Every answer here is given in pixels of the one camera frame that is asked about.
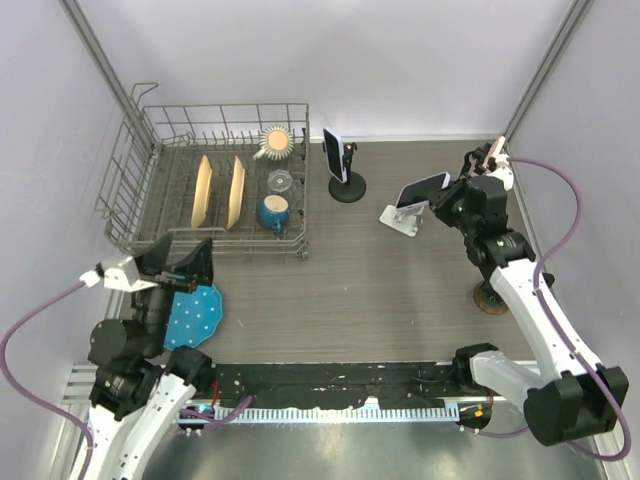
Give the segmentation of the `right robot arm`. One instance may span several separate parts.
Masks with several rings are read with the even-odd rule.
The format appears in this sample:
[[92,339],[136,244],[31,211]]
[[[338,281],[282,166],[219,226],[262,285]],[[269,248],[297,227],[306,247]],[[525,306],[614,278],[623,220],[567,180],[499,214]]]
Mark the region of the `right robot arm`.
[[438,220],[457,229],[471,263],[507,306],[537,362],[531,370],[489,344],[457,351],[451,371],[457,391],[502,395],[524,415],[544,446],[608,433],[621,424],[629,381],[607,368],[580,339],[555,300],[526,237],[508,225],[508,194],[490,176],[462,178],[430,195]]

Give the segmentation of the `wooden base phone stand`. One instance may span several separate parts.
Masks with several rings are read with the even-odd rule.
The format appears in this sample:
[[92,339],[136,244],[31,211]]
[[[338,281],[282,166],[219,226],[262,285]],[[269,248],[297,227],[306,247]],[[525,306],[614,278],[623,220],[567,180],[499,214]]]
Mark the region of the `wooden base phone stand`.
[[486,280],[474,287],[473,299],[476,306],[487,314],[503,315],[509,311],[508,305]]

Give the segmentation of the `lavender case phone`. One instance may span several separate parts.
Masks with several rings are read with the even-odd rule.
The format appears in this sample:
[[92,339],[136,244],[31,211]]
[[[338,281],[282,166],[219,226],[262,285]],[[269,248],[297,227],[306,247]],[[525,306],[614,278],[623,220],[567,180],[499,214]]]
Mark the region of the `lavender case phone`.
[[403,210],[428,205],[430,198],[446,188],[450,180],[448,172],[441,172],[405,185],[395,202],[395,208]]

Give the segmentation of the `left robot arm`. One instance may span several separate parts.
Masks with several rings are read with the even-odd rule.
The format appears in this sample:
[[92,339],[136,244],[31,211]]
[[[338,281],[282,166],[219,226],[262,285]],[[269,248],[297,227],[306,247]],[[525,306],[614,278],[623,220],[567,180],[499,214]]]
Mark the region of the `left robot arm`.
[[81,276],[88,287],[130,294],[130,319],[105,318],[90,334],[88,360],[96,368],[89,394],[89,437],[78,452],[73,479],[139,479],[185,402],[213,385],[212,359],[192,346],[164,352],[174,299],[214,279],[213,240],[201,241],[180,261],[167,259],[174,236],[141,252],[103,261]]

